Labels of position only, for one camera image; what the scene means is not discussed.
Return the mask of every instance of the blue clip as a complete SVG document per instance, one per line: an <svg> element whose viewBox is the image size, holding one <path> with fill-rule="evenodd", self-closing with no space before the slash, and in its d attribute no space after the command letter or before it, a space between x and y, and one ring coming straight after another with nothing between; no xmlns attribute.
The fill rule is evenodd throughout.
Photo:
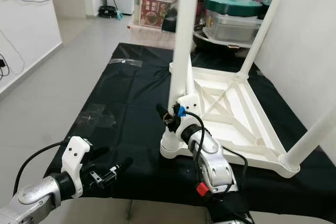
<svg viewBox="0 0 336 224"><path fill-rule="evenodd" d="M177 114L178 116L186 116L187 114L184 113L185 112L185 108L183 106L180 107L179 113Z"/></svg>

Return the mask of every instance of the table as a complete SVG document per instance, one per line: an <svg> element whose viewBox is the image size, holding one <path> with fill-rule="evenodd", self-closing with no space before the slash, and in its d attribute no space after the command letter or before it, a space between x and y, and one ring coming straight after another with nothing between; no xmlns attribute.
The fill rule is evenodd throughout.
<svg viewBox="0 0 336 224"><path fill-rule="evenodd" d="M119 44L67 136L79 135L94 146L109 146L108 155L96 160L103 170L126 157L133 165L110 190L84 190L83 197L113 197L202 205L194 189L194 165L190 157L161 157L164 124L155 110L167 104L169 63L173 51ZM196 51L192 65L222 71L238 71L243 59L230 51ZM256 66L249 83L286 150L306 132L272 83ZM60 147L46 174L60 172ZM238 183L242 166L233 165ZM318 217L336 223L336 168L317 148L301 165L301 171L285 179L270 170L249 167L244 195L252 211Z"/></svg>

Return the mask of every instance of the green lid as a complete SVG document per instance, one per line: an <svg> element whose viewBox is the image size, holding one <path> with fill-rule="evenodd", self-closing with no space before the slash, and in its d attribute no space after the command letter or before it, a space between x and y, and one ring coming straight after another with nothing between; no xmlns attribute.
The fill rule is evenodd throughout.
<svg viewBox="0 0 336 224"><path fill-rule="evenodd" d="M252 0L205 0L204 7L219 14L231 16L258 16L261 3Z"/></svg>

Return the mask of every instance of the mop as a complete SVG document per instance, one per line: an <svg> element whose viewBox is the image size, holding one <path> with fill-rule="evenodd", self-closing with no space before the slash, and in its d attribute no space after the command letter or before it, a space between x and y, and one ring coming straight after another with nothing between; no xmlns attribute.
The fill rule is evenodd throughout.
<svg viewBox="0 0 336 224"><path fill-rule="evenodd" d="M118 20L121 20L122 19L122 13L118 10L118 7L117 7L117 4L116 4L116 1L113 0L114 2L114 5L115 5L115 9L116 9L116 12L117 12L117 19Z"/></svg>

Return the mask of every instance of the black cloth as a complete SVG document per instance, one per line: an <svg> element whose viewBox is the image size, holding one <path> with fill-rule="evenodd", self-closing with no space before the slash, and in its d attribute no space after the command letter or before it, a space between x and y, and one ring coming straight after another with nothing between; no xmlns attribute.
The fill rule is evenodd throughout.
<svg viewBox="0 0 336 224"><path fill-rule="evenodd" d="M119 63L107 65L81 114L92 113L94 118L102 113L115 124L83 122L78 117L67 136L86 137L96 147L109 146L110 153L97 160L98 167L111 167L126 157L132 157L134 162L111 191L84 190L84 197L202 205L195 190L192 159L179 156L168 160L159 152L165 127L155 106L168 102L172 54L167 49L131 44L119 44L114 51L112 59L120 59L116 60ZM196 51L192 56L193 66L209 69L235 72L242 63L242 59L234 58L229 51L216 54ZM284 148L290 149L306 132L305 127L255 65L249 76L248 81ZM62 147L58 150L46 174L60 171L63 151ZM239 183L242 166L233 165L233 170ZM319 148L290 179L271 170L249 167L244 194L253 211L313 216L336 222L336 168Z"/></svg>

